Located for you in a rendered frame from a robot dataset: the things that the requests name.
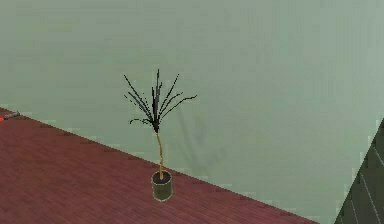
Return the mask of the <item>potted house plant thin stem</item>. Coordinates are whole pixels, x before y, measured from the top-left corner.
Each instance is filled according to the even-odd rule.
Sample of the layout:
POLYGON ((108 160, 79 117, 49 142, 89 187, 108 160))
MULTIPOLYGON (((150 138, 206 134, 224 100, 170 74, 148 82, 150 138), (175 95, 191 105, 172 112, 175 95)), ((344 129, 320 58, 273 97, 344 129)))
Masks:
POLYGON ((152 196, 158 202, 165 202, 173 196, 173 176, 172 174, 164 169, 164 153, 163 145, 160 138, 160 125, 164 118, 173 111, 176 107, 182 104, 184 101, 192 100, 196 98, 196 95, 190 97, 181 98, 174 105, 171 103, 183 95, 182 92, 173 94, 179 75, 176 75, 170 89, 166 93, 164 98, 161 98, 161 90, 163 83, 160 81, 160 70, 156 72, 156 83, 151 87, 151 102, 148 102, 145 94, 140 94, 132 82, 124 75, 124 79, 127 82, 129 90, 124 97, 129 100, 133 105, 137 106, 138 109, 144 113, 144 118, 134 118, 129 121, 130 124, 133 122, 141 122, 144 125, 152 127, 156 137, 156 141, 159 147, 159 168, 154 172, 150 178, 152 196))

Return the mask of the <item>small grey and orange object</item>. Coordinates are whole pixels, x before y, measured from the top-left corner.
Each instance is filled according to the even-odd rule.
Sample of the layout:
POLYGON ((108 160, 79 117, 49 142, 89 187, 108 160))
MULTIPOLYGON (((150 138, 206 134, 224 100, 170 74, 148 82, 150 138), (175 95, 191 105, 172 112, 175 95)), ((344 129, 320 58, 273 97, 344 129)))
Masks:
POLYGON ((18 111, 17 112, 13 112, 13 113, 4 115, 3 117, 0 117, 0 122, 3 122, 5 120, 9 120, 11 118, 15 118, 15 117, 18 117, 18 116, 20 116, 20 113, 18 111))

